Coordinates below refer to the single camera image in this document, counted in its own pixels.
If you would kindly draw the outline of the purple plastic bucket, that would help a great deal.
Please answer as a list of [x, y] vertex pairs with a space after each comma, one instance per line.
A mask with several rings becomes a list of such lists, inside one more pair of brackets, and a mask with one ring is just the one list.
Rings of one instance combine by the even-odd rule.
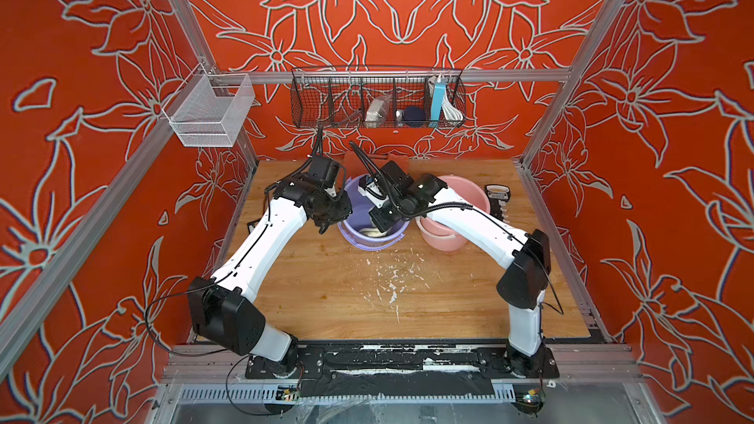
[[387, 232], [380, 232], [372, 223], [369, 212], [375, 205], [359, 192], [363, 175], [347, 181], [346, 191], [351, 200], [351, 215], [338, 224], [343, 238], [357, 249], [376, 252], [392, 247], [404, 237], [408, 221], [396, 223]]

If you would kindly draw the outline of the pink plastic bucket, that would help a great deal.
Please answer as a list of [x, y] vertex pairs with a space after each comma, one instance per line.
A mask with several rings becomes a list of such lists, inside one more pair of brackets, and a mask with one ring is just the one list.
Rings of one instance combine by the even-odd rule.
[[[481, 186], [469, 179], [455, 175], [441, 176], [440, 179], [465, 202], [472, 204], [475, 208], [480, 209], [486, 214], [491, 213], [490, 201]], [[459, 232], [457, 230], [457, 226], [459, 226], [458, 221], [451, 221], [447, 224], [449, 212], [452, 212], [452, 210], [443, 209], [430, 213], [425, 217], [414, 219], [424, 241], [430, 247], [442, 252], [457, 251], [469, 241], [465, 237], [469, 231], [467, 229], [469, 222], [465, 223], [465, 227]]]

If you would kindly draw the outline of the yellow stained cloth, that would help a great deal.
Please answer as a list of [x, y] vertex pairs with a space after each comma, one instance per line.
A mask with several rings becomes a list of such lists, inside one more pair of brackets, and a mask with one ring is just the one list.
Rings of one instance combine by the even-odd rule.
[[362, 228], [359, 230], [359, 233], [366, 238], [371, 239], [381, 239], [386, 237], [387, 233], [381, 231], [379, 228], [376, 227], [369, 227], [369, 228]]

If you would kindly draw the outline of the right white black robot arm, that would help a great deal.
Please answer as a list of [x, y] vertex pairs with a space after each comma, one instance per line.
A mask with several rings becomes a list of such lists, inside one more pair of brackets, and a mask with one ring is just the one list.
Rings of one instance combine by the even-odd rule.
[[496, 290], [508, 304], [511, 356], [524, 359], [543, 353], [542, 308], [552, 272], [547, 235], [512, 227], [431, 174], [406, 185], [391, 185], [386, 175], [366, 176], [359, 181], [359, 193], [373, 204], [370, 217], [379, 228], [429, 218], [486, 252], [504, 269]]

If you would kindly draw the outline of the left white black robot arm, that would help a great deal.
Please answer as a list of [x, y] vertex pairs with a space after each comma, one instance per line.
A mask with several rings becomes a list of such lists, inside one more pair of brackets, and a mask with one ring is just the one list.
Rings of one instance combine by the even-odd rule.
[[291, 175], [278, 182], [265, 213], [241, 247], [208, 280], [188, 288], [196, 335], [235, 353], [293, 369], [298, 340], [272, 326], [254, 302], [276, 259], [294, 234], [312, 221], [320, 233], [346, 220], [353, 208], [338, 177]]

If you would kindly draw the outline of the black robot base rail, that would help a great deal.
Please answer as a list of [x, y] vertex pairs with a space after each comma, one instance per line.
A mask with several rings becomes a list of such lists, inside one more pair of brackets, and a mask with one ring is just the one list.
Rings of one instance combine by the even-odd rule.
[[247, 379], [292, 380], [306, 398], [494, 397], [493, 382], [537, 388], [560, 377], [553, 351], [534, 356], [506, 340], [302, 341], [294, 369], [264, 358], [245, 361]]

